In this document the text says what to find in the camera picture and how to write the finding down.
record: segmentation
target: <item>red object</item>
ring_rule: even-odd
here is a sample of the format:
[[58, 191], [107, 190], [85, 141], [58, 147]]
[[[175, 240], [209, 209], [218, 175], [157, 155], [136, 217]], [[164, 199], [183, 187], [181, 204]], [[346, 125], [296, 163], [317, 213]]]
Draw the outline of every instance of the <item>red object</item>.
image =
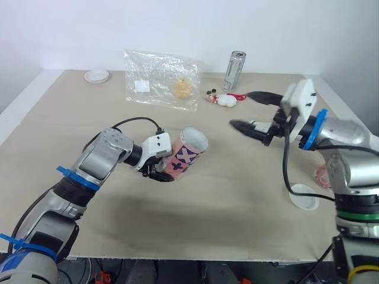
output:
[[100, 280], [97, 280], [97, 275], [95, 275], [95, 284], [112, 284], [111, 276], [104, 271], [100, 272]]
[[237, 95], [235, 93], [227, 93], [227, 95], [234, 96], [237, 99], [237, 101], [243, 101], [244, 99], [246, 99], [246, 95]]
[[247, 280], [246, 278], [243, 278], [239, 281], [239, 284], [251, 284], [250, 280]]

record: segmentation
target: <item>cup with purple x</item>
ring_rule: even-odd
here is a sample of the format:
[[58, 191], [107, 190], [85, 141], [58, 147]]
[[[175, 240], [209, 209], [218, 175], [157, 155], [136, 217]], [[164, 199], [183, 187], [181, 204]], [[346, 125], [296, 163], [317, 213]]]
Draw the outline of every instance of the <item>cup with purple x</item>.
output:
[[172, 154], [163, 158], [163, 172], [178, 179], [207, 148], [208, 139], [202, 131], [184, 128], [172, 145]]

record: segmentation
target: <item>pink cup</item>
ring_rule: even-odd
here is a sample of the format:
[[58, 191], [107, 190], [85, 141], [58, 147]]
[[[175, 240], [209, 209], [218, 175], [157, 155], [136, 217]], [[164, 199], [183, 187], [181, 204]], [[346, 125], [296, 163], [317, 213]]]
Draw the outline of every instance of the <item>pink cup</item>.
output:
[[208, 139], [195, 127], [186, 127], [172, 145], [172, 154], [163, 158], [163, 172], [178, 179], [208, 148]]
[[315, 170], [313, 173], [313, 177], [317, 184], [321, 186], [323, 189], [326, 189], [327, 191], [332, 191], [332, 188], [330, 187], [329, 176], [327, 175], [326, 164], [323, 164], [317, 170]]

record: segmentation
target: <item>robotic arm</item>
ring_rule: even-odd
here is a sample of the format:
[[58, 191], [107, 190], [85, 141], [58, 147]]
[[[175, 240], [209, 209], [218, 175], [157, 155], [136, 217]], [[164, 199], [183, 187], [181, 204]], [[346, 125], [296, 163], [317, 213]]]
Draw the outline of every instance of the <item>robotic arm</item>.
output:
[[[300, 138], [299, 148], [318, 150], [325, 159], [335, 194], [336, 226], [341, 232], [333, 238], [337, 272], [348, 278], [349, 272], [357, 267], [377, 268], [379, 137], [362, 124], [326, 118], [325, 109], [316, 117], [310, 115], [317, 101], [311, 80], [291, 85], [284, 96], [268, 92], [251, 92], [248, 96], [259, 103], [280, 108], [271, 123], [232, 120], [230, 123], [235, 129], [266, 146], [274, 136], [285, 137], [288, 144]], [[354, 283], [369, 283], [363, 280], [365, 274], [368, 273], [355, 275]]]
[[16, 225], [9, 241], [8, 256], [0, 265], [0, 284], [57, 282], [56, 263], [65, 259], [76, 240], [79, 220], [88, 202], [107, 180], [117, 163], [127, 163], [161, 182], [173, 181], [155, 170], [160, 158], [171, 154], [168, 133], [158, 131], [141, 146], [117, 128], [99, 133], [85, 147], [70, 169], [58, 167], [64, 178], [47, 190]]

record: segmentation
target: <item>silver can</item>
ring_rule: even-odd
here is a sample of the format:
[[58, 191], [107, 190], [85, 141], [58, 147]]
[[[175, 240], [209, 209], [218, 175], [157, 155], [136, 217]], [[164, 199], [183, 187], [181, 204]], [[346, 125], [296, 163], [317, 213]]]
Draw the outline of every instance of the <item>silver can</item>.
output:
[[223, 85], [225, 91], [231, 92], [237, 88], [245, 58], [246, 53], [243, 51], [233, 51], [230, 55]]

